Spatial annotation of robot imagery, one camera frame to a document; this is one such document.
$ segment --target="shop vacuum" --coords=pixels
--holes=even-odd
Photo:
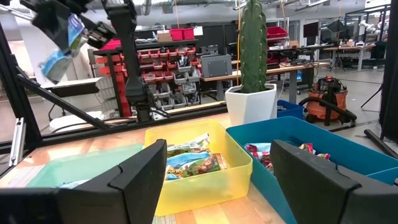
[[[313,123],[322,119],[325,120],[325,126],[335,119],[342,124],[355,121],[355,114],[346,109],[347,93],[347,87],[339,79],[331,76],[320,78],[308,92],[308,97],[299,103],[301,106],[307,104],[304,109],[308,113],[305,120]]]

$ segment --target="cactus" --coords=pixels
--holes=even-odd
[[[242,93],[266,90],[267,27],[266,15],[257,0],[248,0],[240,30]]]

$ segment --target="blue plastic bin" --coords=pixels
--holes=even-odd
[[[304,117],[304,115],[303,115],[304,107],[303,106],[289,103],[288,101],[284,101],[284,100],[278,100],[277,105],[283,106],[284,108],[286,108],[286,110],[277,112],[278,118],[281,118],[284,116],[293,116],[298,119],[303,119],[303,117]]]
[[[360,174],[389,185],[398,177],[398,160],[297,118],[271,119],[235,126],[226,131],[241,147],[247,143],[272,142],[275,139],[296,146],[311,142],[317,153],[329,153],[332,162]],[[253,184],[286,223],[296,223],[277,179],[257,159],[252,158]]]

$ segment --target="gray floor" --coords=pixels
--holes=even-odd
[[[336,134],[342,135],[352,141],[363,144],[371,149],[378,150],[377,147],[368,139],[364,138],[363,131],[370,129],[376,134],[380,133],[380,125],[377,123],[379,117],[379,105],[380,105],[380,94],[377,94],[362,110],[360,106],[375,93],[382,82],[383,70],[363,70],[362,72],[347,71],[344,72],[341,69],[337,71],[328,72],[327,69],[320,69],[317,77],[324,77],[326,75],[332,75],[339,78],[348,88],[348,97],[346,99],[348,109],[353,112],[357,117],[357,127],[338,131]],[[306,98],[308,94],[303,91],[301,95],[297,96],[297,102]],[[287,100],[289,97],[288,91],[283,91],[280,99]],[[209,97],[202,98],[203,103],[212,102]],[[47,113],[50,108],[37,99],[31,99],[31,105],[34,110],[34,114],[39,124],[39,128],[43,134],[49,133],[49,129],[46,128],[49,124]],[[15,117],[12,112],[12,108],[7,101],[0,102],[0,141],[10,141],[14,131]],[[343,126],[349,126],[351,124],[341,125],[340,122],[332,122],[329,127],[325,127],[320,121],[316,125],[319,127],[331,130],[340,128]],[[398,152],[398,146],[395,143],[387,142],[393,150]],[[0,156],[0,171],[1,167],[7,164],[7,156]]]

